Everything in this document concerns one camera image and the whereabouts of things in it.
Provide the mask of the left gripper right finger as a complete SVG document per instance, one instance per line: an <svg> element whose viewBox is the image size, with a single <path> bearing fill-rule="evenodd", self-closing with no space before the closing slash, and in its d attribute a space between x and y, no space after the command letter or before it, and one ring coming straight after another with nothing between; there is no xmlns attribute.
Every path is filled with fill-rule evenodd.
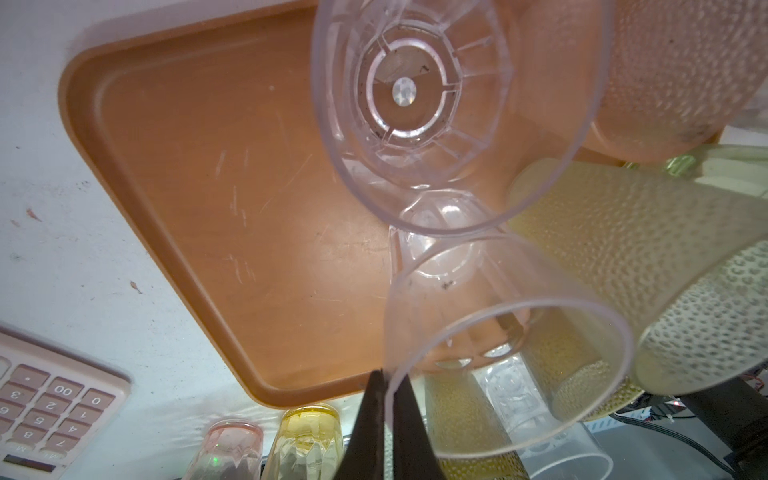
<svg viewBox="0 0 768 480"><path fill-rule="evenodd" d="M394 394L393 474L396 480L445 480L408 377Z"/></svg>

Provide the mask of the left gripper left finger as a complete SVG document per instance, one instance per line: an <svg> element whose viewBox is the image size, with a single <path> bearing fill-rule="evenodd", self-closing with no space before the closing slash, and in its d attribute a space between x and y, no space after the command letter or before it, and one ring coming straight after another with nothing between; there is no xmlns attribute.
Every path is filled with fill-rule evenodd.
<svg viewBox="0 0 768 480"><path fill-rule="evenodd" d="M370 373L354 428L334 480L384 478L385 376Z"/></svg>

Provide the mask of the frosted pale green tumbler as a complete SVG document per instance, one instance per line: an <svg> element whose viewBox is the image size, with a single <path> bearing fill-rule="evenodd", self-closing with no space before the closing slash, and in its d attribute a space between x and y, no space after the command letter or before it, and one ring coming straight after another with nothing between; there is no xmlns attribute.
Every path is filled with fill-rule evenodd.
<svg viewBox="0 0 768 480"><path fill-rule="evenodd" d="M631 378L681 395L767 358L767 203L574 162L510 227L628 321Z"/></svg>

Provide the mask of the frosted pink tumbler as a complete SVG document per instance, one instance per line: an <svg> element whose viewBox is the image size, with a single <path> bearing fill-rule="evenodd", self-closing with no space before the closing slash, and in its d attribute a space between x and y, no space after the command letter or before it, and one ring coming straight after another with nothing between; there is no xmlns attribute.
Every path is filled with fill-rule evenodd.
<svg viewBox="0 0 768 480"><path fill-rule="evenodd" d="M618 1L610 73L584 145L654 163L720 131L767 78L764 1Z"/></svg>

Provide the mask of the dark olive glass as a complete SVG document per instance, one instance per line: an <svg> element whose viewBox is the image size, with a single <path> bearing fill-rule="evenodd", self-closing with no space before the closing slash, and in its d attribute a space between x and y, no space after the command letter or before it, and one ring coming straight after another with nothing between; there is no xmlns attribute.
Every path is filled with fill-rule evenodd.
<svg viewBox="0 0 768 480"><path fill-rule="evenodd" d="M520 457L470 373L425 378L426 428L447 479L527 479Z"/></svg>

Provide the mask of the clear stemmed glass front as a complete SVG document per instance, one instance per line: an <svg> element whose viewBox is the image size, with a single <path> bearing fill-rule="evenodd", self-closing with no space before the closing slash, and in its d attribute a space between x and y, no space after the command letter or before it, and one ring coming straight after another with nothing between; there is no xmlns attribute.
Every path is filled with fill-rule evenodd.
<svg viewBox="0 0 768 480"><path fill-rule="evenodd" d="M515 355L475 372L501 425L532 479L606 479L611 457L581 423L556 419L522 358Z"/></svg>

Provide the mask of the light green ribbed glass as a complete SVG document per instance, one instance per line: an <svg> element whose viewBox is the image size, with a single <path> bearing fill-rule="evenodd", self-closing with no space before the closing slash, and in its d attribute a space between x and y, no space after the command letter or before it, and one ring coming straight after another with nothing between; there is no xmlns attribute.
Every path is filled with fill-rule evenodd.
<svg viewBox="0 0 768 480"><path fill-rule="evenodd" d="M626 162L624 168L767 199L766 147L705 144L663 162Z"/></svg>

